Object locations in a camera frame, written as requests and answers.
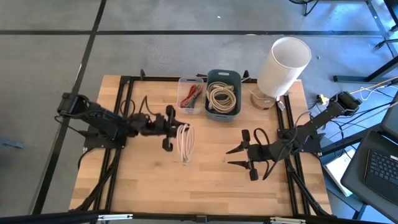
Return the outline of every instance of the wooden table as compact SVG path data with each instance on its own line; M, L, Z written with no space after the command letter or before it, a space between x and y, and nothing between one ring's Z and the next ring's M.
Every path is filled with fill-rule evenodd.
M97 102L111 111L114 108L119 80L120 76L105 75L99 91ZM165 113L167 105L177 108L177 84L135 81L132 99L139 106L147 95L150 110L154 113ZM255 83L244 85L256 87ZM307 110L300 80L290 89L290 101L296 120ZM247 159L245 152L225 154L240 144L242 129L248 129L252 134L255 128L261 127L267 132L271 142L277 139L276 130L279 127L274 108L267 111L256 109L251 105L249 93L243 89L242 110L232 122L210 120L206 118L205 110L195 115L177 111L176 118L195 127L196 140L192 161L183 166L176 150L164 151L163 137L128 138L121 154L111 208L113 212L292 215L283 161L276 165L267 180L255 182L249 180L247 170L226 163ZM302 118L300 124L308 119L309 117ZM79 206L93 190L100 176L103 156L104 149L94 149L82 160L70 208ZM301 156L308 189L323 209L331 212L318 159L311 154ZM262 177L266 164L256 164L256 169ZM297 186L295 189L299 211L302 212L299 189ZM103 192L101 208L105 204L107 187Z

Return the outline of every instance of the white cylinder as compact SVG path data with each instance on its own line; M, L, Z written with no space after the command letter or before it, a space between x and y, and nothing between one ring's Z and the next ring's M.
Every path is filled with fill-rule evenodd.
M301 40L283 37L272 45L257 85L267 96L285 94L311 60L310 48Z

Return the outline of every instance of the white cable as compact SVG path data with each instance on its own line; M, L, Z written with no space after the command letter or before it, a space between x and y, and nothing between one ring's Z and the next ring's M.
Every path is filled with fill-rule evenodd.
M367 91L370 91L370 93L369 93L369 95L368 95L367 97L365 97L365 98L363 98L362 91L360 91L359 94L361 94L362 100L366 101L366 100L368 100L368 98L372 95L372 93L374 93L376 90L378 90L378 89L380 89L380 88L384 88L384 87L386 87L386 86L379 86L379 87L377 87L377 88L375 88L375 89L373 89L373 90L368 90L368 89L365 89L365 88L361 87L361 90L367 90Z
M211 83L206 91L206 97L209 101L209 109L214 109L219 113L229 113L236 106L236 96L233 93L234 86L223 82ZM219 95L226 95L224 100L217 100Z
M372 91L372 90L368 90L368 89L364 89L364 90L366 90L366 91ZM382 93L379 93L379 92L377 92L377 91L375 91L374 93L377 93L377 94L383 95Z
M254 97L256 97L258 100L271 100L271 101L276 101L276 99L272 98L272 97L268 97L268 98L261 98L259 96L257 96L256 94L254 94L248 87L246 87L245 85L242 84L242 86L247 89L247 91L249 91Z
M195 130L188 124L177 128L177 151L181 156L183 165L190 161L195 145Z
M244 81L248 80L249 78L250 78L250 77L246 77L246 78L242 79L241 82L244 82Z
M395 103L393 103L393 104L391 104L389 107L384 108L383 110L380 110L379 112L377 112L377 113L375 113L375 114L372 114L371 116L368 116L367 118L364 118L364 119L362 119L362 120L360 120L360 121L358 121L358 122L356 122L356 123L351 124L351 125L348 126L347 128L350 128L350 127L354 126L355 124L358 124L358 123L360 123L360 122L362 122L362 121L364 121L364 120L367 120L367 119L369 119L369 118L372 118L372 117L374 117L375 115L377 115L377 114L379 114L379 113L381 113L381 112L383 112L383 111L385 111L385 110L388 110L389 108L392 108L392 107L395 106L396 104L398 104L398 101L395 102ZM338 135L339 133L342 133L342 132L343 132L344 130L346 130L347 128L345 128L345 129L343 129L343 130L337 132L336 134L334 134L334 135L332 135L332 136L330 136L330 137L324 136L324 138L330 140L331 138L335 137L335 136Z

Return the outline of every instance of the gray plastic bin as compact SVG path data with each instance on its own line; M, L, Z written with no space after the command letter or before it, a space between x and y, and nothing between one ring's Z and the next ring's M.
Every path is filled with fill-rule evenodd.
M242 100L242 86L241 76L238 72L229 70L215 69L207 73L207 86L213 82L223 82L228 85L234 86L234 94L236 97L236 106L234 110L228 114L222 114L215 110L209 110L209 101L206 98L205 109L207 117L215 121L232 121L236 115L241 111L241 100Z

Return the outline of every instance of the black tripod leg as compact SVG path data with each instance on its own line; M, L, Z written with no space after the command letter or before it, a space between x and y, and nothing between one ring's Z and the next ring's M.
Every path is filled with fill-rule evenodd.
M304 9L304 10L305 10L304 16L309 15L309 14L312 12L312 9L315 8L315 6L318 4L318 2L319 2L319 0L317 0L317 1L315 2L315 4L311 7L311 9L310 9L308 12L307 12L307 4L308 4L308 3L306 3L306 4L305 4L305 9Z

